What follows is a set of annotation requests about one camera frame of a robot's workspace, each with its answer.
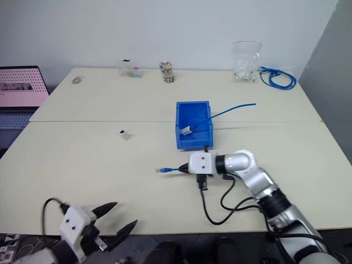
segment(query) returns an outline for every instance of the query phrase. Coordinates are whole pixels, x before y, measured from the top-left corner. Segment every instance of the plastic container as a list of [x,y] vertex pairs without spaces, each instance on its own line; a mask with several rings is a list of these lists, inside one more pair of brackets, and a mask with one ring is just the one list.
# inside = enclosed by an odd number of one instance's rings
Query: plastic container
[[[210,118],[209,101],[177,102],[176,105],[176,142],[177,149],[200,149],[213,146],[213,123]],[[182,135],[187,126],[196,126],[191,134]]]
[[116,61],[116,67],[121,76],[125,75],[128,77],[141,78],[141,70],[137,62],[132,62],[129,59],[124,59],[122,61]]

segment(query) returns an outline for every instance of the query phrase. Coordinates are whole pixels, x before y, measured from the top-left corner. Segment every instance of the network cable connector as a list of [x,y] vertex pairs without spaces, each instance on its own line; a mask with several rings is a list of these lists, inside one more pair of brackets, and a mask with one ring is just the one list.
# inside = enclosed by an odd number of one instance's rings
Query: network cable connector
[[191,134],[191,133],[192,133],[191,126],[187,126],[181,129],[181,134],[184,136],[187,136],[188,134]]

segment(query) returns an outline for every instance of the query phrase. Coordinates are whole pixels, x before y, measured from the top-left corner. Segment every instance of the blue plastic bin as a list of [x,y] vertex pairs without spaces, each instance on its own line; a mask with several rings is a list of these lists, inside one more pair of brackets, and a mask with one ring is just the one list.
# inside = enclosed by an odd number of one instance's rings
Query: blue plastic bin
[[[213,123],[210,118],[209,101],[197,102],[177,102],[176,105],[176,142],[177,149],[199,149],[205,145],[213,146]],[[191,126],[192,133],[182,135],[181,130],[187,126]]]

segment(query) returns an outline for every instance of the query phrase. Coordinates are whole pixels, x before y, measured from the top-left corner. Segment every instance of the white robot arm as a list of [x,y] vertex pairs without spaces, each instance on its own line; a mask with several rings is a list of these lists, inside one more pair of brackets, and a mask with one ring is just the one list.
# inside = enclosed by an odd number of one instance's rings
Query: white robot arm
[[15,264],[70,264],[82,263],[97,250],[111,251],[133,230],[137,220],[129,223],[109,241],[100,238],[94,226],[96,220],[108,213],[117,202],[110,202],[92,211],[87,207],[71,206],[60,225],[61,241],[30,256],[20,258]]
[[329,254],[331,252],[328,252],[318,231],[289,202],[269,174],[258,167],[251,152],[240,150],[228,155],[193,152],[189,163],[180,168],[183,172],[215,177],[237,174],[293,263],[339,263]]

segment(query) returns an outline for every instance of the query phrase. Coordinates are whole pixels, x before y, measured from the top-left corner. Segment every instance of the table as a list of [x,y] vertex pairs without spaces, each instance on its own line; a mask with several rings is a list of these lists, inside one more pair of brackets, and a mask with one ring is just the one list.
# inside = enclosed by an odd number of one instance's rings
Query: table
[[[80,76],[79,84],[72,80]],[[282,91],[257,83],[235,82],[231,71],[175,71],[176,82],[163,82],[159,70],[142,78],[119,76],[116,69],[74,68],[32,116],[42,121],[174,122],[176,102],[209,101],[212,114],[244,103],[216,118],[226,122],[319,122],[299,84]],[[286,80],[284,76],[278,82]]]
[[[132,137],[122,140],[126,129]],[[252,151],[259,166],[277,181],[289,200],[316,228],[351,227],[352,167],[322,122],[215,122],[214,150]],[[40,212],[52,196],[71,205],[118,201],[97,221],[114,234],[138,219],[134,234],[265,230],[256,210],[235,213],[223,225],[206,219],[194,175],[156,173],[175,167],[190,152],[178,151],[173,122],[33,122],[0,159],[0,233],[40,233]],[[231,182],[208,180],[210,215],[227,215],[219,204]],[[238,181],[225,204],[249,194]],[[62,215],[47,210],[48,234],[59,234]]]

